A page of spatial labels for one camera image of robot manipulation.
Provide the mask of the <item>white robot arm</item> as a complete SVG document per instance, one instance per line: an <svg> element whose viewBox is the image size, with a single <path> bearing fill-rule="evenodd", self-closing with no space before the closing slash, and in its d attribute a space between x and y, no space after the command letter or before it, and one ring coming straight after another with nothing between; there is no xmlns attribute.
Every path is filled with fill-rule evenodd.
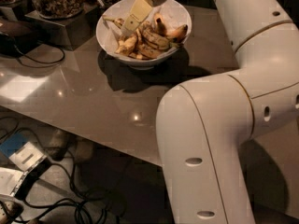
<svg viewBox="0 0 299 224"><path fill-rule="evenodd" d="M297 117L299 31L276 0L214 2L239 67L169 90L157 144L176 224L255 224L238 147Z"/></svg>

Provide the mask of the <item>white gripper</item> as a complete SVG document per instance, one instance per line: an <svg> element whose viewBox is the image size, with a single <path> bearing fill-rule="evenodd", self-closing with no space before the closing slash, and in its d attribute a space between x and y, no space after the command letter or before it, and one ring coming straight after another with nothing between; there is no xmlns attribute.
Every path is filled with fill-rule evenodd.
<svg viewBox="0 0 299 224"><path fill-rule="evenodd" d="M125 36L131 35L148 17L153 7L160 6L165 1L166 0L135 0L122 25L122 33Z"/></svg>

